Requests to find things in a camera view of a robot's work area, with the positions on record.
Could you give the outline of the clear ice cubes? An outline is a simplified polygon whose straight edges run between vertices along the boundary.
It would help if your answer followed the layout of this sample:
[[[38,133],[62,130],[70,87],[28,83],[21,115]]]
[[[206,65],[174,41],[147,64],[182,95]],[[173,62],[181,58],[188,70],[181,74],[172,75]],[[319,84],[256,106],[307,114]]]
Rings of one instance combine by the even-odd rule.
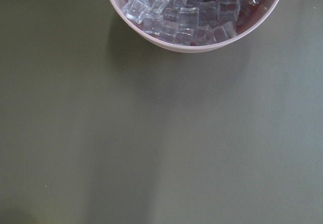
[[[141,30],[167,43],[212,45],[238,35],[264,0],[126,0],[122,12]]]

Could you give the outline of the pink bowl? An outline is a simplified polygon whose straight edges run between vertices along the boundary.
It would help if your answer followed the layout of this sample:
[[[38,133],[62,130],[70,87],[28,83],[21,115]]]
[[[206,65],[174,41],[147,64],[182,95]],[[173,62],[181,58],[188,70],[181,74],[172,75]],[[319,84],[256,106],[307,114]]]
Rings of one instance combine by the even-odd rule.
[[[272,13],[274,8],[278,4],[279,0],[265,0],[261,2],[257,10],[251,13],[249,20],[243,26],[237,29],[238,35],[235,36],[234,38],[231,38],[223,42],[215,43],[212,45],[204,45],[204,46],[184,46],[184,45],[171,44],[171,43],[159,40],[154,36],[144,33],[140,27],[138,27],[132,21],[128,20],[128,18],[126,18],[123,15],[122,7],[126,4],[126,2],[127,2],[126,0],[110,0],[110,3],[112,4],[116,13],[118,13],[119,18],[122,19],[124,23],[127,24],[128,27],[130,27],[138,35],[140,35],[150,43],[170,51],[181,52],[181,53],[200,53],[200,52],[212,51],[212,50],[224,47],[235,41],[240,40],[241,38],[253,32]]]

